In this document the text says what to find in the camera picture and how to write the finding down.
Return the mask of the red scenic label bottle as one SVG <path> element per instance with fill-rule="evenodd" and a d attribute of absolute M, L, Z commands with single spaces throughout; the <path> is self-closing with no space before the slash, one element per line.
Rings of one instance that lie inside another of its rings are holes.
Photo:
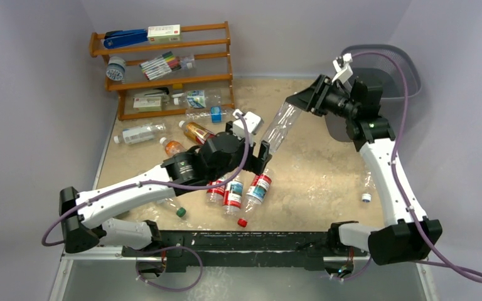
<path fill-rule="evenodd" d="M 242 210 L 240 212 L 237 224 L 241 228 L 246 228 L 257 208 L 263 204 L 266 194 L 268 193 L 275 170 L 267 167 L 260 175 L 254 176 L 245 196 L 243 198 Z"/>

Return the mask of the clear purple label bottle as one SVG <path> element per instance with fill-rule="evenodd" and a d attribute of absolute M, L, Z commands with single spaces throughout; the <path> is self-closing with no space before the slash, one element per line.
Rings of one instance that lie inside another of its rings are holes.
<path fill-rule="evenodd" d="M 288 102 L 282 104 L 262 137 L 262 141 L 269 143 L 270 154 L 275 154 L 280 148 L 301 112 L 300 108 Z"/>

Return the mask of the clear crushed bottle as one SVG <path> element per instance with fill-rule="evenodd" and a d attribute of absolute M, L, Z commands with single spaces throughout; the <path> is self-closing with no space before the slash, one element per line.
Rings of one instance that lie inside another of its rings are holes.
<path fill-rule="evenodd" d="M 372 174 L 367 172 L 363 179 L 361 180 L 361 200 L 364 203 L 370 203 L 372 201 L 373 195 L 376 193 L 375 182 L 373 180 Z"/>

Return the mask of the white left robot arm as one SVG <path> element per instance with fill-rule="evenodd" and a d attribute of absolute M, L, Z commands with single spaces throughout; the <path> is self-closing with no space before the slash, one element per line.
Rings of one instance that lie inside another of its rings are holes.
<path fill-rule="evenodd" d="M 156 223 L 132 223 L 117 215 L 144 204 L 172 199 L 197 190 L 239 170 L 262 174 L 271 159 L 270 144 L 245 138 L 240 121 L 229 122 L 225 131 L 203 145 L 170 155 L 162 164 L 128 180 L 98 190 L 78 192 L 74 187 L 60 191 L 60 224 L 66 253 L 80 253 L 98 245 L 126 246 L 146 256 L 162 248 Z"/>

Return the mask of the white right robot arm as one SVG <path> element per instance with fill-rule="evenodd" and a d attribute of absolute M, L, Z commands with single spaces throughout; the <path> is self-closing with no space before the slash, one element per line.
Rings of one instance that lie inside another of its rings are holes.
<path fill-rule="evenodd" d="M 320 75 L 286 103 L 317 116 L 344 118 L 346 133 L 370 171 L 382 204 L 383 228 L 334 223 L 329 251 L 342 255 L 354 246 L 367 251 L 377 265 L 388 265 L 425 259 L 442 235 L 442 226 L 428 218 L 414 196 L 394 151 L 394 131 L 379 113 L 382 95 L 383 86 L 375 78 L 356 78 L 347 92 L 339 82 Z"/>

